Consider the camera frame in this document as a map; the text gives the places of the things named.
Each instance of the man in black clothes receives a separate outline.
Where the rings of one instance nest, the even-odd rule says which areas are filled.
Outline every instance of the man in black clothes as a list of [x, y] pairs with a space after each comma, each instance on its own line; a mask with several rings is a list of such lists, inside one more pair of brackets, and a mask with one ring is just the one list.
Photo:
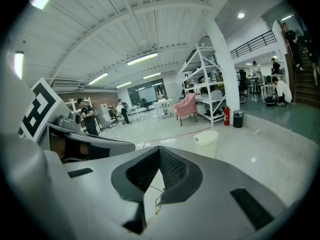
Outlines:
[[81, 116], [84, 120], [84, 124], [88, 134], [99, 136], [96, 128], [93, 108], [89, 105], [86, 105], [82, 98], [78, 98], [76, 102], [81, 107]]
[[278, 62], [276, 62], [276, 60], [274, 58], [271, 59], [272, 61], [272, 72], [271, 74], [272, 75], [275, 75], [275, 74], [279, 74], [279, 69], [280, 69], [280, 64]]
[[291, 48], [292, 56], [294, 59], [295, 66], [297, 68], [300, 68], [300, 71], [303, 71], [301, 65], [302, 61], [300, 58], [300, 52], [297, 45], [298, 38], [296, 37], [296, 33], [292, 30], [289, 30], [288, 25], [286, 23], [283, 23], [283, 28], [285, 30], [285, 38], [287, 39], [286, 45]]

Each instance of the white tile floor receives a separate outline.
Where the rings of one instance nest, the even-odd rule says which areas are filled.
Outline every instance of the white tile floor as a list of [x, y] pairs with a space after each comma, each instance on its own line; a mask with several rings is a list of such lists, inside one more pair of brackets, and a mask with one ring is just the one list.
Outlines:
[[[143, 147], [167, 146], [202, 154], [210, 150], [199, 150], [193, 137], [199, 131], [210, 130], [210, 121], [197, 116], [182, 119], [158, 120], [154, 111], [143, 114], [143, 119], [134, 121], [132, 125], [118, 125], [104, 130], [100, 135], [113, 139], [119, 135], [121, 141], [129, 141], [136, 149]], [[216, 123], [214, 130], [219, 133], [215, 158], [232, 164], [268, 187], [278, 195], [286, 206], [298, 200], [308, 187], [313, 170], [309, 162], [297, 155], [292, 149], [279, 143], [271, 142], [263, 131], [249, 128], [234, 128]], [[160, 171], [151, 186], [162, 190], [165, 186]], [[145, 216], [147, 221], [155, 215], [155, 200], [160, 191], [149, 188], [144, 196]]]

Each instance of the wire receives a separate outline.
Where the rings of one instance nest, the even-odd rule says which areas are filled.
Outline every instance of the wire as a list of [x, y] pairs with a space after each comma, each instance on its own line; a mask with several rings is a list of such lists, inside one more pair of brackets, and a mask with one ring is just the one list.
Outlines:
[[155, 207], [157, 208], [157, 200], [161, 197], [161, 195], [155, 200]]
[[159, 188], [156, 188], [156, 187], [154, 187], [154, 186], [149, 186], [149, 188], [154, 188], [154, 189], [159, 190], [160, 192], [162, 192], [162, 193], [163, 193], [163, 191], [162, 191], [162, 190], [160, 190]]

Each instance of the black trash can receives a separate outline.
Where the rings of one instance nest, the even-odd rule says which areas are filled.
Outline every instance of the black trash can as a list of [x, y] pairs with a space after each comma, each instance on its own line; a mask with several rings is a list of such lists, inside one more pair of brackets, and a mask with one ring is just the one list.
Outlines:
[[244, 122], [244, 112], [242, 110], [233, 111], [233, 127], [241, 128]]

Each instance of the black slot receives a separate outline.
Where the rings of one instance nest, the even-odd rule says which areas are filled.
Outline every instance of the black slot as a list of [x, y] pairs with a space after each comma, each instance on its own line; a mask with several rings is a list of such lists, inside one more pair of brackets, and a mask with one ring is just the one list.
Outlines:
[[263, 228], [274, 219], [246, 189], [237, 188], [230, 193], [256, 230]]
[[75, 177], [78, 177], [78, 176], [81, 176], [81, 175], [85, 175], [85, 174], [89, 174], [89, 173], [92, 173], [93, 170], [90, 169], [90, 168], [83, 168], [83, 169], [80, 169], [80, 170], [73, 170], [73, 171], [69, 171], [68, 174], [70, 176], [70, 178], [75, 178]]

